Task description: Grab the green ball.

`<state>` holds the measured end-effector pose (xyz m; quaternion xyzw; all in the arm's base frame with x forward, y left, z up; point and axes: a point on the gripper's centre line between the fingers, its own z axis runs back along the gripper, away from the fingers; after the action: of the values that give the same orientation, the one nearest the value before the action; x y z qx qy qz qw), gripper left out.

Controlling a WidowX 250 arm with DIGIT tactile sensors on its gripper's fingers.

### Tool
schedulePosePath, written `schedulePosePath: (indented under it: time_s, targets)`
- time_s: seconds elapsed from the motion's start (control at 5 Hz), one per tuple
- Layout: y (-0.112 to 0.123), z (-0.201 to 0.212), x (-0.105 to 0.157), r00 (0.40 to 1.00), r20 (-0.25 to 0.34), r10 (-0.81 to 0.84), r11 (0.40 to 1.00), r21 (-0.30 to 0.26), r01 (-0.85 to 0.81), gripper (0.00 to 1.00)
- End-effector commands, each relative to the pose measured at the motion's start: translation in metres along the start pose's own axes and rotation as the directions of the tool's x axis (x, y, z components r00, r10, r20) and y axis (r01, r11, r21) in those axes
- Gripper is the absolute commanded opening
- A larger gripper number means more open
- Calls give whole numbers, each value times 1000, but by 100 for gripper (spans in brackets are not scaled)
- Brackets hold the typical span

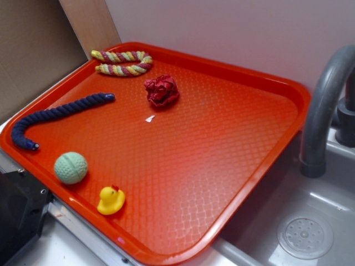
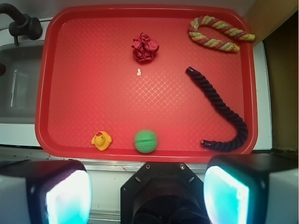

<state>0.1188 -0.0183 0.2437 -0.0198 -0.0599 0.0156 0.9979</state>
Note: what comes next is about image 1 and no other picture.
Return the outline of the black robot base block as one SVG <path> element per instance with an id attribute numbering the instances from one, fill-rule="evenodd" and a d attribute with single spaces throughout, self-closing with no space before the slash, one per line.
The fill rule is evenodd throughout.
<path id="1" fill-rule="evenodd" d="M 9 265 L 42 234 L 50 190 L 30 172 L 1 174 L 1 265 Z"/>

